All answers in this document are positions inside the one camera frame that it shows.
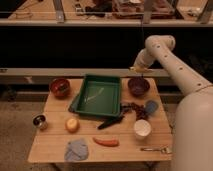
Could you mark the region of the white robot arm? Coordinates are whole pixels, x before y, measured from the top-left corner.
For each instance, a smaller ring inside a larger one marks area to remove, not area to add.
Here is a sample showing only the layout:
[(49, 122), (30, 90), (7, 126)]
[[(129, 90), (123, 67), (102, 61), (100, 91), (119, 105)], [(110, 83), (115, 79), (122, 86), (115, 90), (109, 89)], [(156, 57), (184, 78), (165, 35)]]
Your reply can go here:
[(183, 93), (173, 133), (171, 171), (213, 171), (213, 83), (176, 57), (171, 35), (145, 40), (133, 64), (145, 73), (157, 60)]

